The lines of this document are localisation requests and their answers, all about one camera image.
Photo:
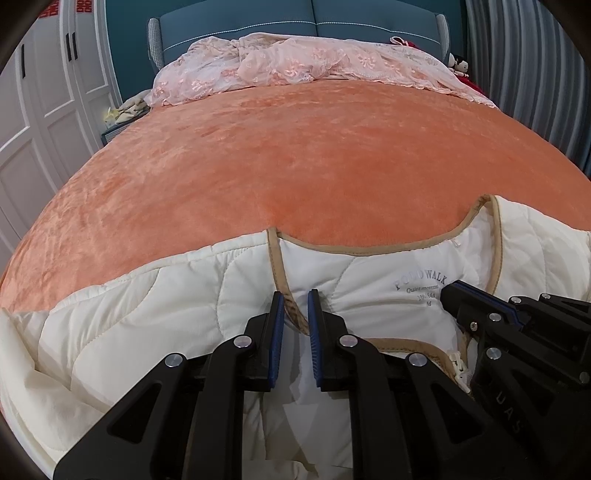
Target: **gray curtain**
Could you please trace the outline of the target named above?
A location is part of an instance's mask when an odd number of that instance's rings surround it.
[[[591,176],[590,76],[539,0],[466,0],[472,80]]]

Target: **blue gripper pad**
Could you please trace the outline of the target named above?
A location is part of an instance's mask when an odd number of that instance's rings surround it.
[[[322,346],[320,345],[320,334],[318,331],[318,320],[314,308],[314,297],[312,292],[308,293],[308,324],[310,325],[310,347],[312,349],[312,369],[316,386],[322,384]]]
[[[271,347],[269,348],[269,384],[271,388],[275,387],[277,377],[279,376],[279,359],[281,357],[281,341],[283,340],[283,324],[285,321],[285,299],[283,295],[279,297],[277,306],[277,315],[273,325],[273,337]]]

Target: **white wardrobe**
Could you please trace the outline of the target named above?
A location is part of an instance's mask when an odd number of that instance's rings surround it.
[[[102,146],[104,115],[121,104],[105,0],[91,5],[77,12],[77,0],[59,0],[57,15],[36,20],[0,74],[0,271]]]

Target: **orange blanket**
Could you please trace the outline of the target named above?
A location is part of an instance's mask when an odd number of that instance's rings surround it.
[[[483,193],[591,229],[587,178],[496,109],[353,80],[223,93],[157,109],[98,152],[19,245],[0,305],[49,309],[269,226],[316,244],[417,241]]]

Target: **black door handle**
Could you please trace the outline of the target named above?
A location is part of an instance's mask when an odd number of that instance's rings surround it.
[[[70,50],[70,34],[66,34],[66,50],[68,51],[68,61],[72,61],[72,51]]]
[[[25,44],[21,45],[21,75],[22,78],[27,76],[25,72]]]
[[[78,60],[78,47],[76,47],[76,32],[72,34],[72,44],[74,45],[74,60]]]

